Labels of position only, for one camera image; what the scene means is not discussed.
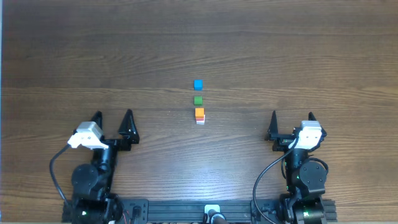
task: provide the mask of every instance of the wooden table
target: wooden table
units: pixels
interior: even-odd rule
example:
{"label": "wooden table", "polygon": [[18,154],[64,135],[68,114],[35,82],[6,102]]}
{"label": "wooden table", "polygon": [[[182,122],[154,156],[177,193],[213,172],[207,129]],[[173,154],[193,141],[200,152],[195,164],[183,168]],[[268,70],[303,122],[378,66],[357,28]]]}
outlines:
{"label": "wooden table", "polygon": [[[283,133],[312,111],[339,220],[398,221],[397,22],[389,0],[4,1],[2,220],[60,221],[49,160],[97,110],[117,137],[130,108],[141,142],[119,154],[122,197],[251,199],[281,155],[263,140],[272,111]],[[68,198],[90,158],[56,162]],[[285,192],[278,167],[260,185],[259,198]]]}

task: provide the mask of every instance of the white plastic part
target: white plastic part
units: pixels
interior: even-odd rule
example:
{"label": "white plastic part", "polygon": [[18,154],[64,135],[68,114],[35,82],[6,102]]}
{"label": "white plastic part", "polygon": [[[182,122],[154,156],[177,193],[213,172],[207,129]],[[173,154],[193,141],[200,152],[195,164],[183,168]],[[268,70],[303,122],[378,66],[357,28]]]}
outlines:
{"label": "white plastic part", "polygon": [[312,149],[317,146],[322,136],[322,127],[318,121],[302,121],[302,130],[298,134],[297,138],[289,145],[289,149],[292,148],[294,143],[298,141],[295,148],[297,149]]}
{"label": "white plastic part", "polygon": [[103,135],[101,128],[94,121],[82,122],[68,141],[70,147],[76,149],[80,144],[89,149],[107,149],[100,139]]}

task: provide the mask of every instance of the cube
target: cube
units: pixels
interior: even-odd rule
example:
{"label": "cube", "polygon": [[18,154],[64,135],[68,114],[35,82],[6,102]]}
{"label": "cube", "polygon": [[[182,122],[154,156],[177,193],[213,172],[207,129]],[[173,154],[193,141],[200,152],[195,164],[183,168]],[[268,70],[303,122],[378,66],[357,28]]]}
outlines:
{"label": "cube", "polygon": [[201,96],[193,97],[193,104],[195,106],[202,106],[203,105],[203,97],[201,97]]}
{"label": "cube", "polygon": [[195,108],[195,118],[196,119],[204,119],[205,118],[205,109],[204,108]]}
{"label": "cube", "polygon": [[193,81],[193,89],[194,90],[202,90],[203,89],[203,80]]}

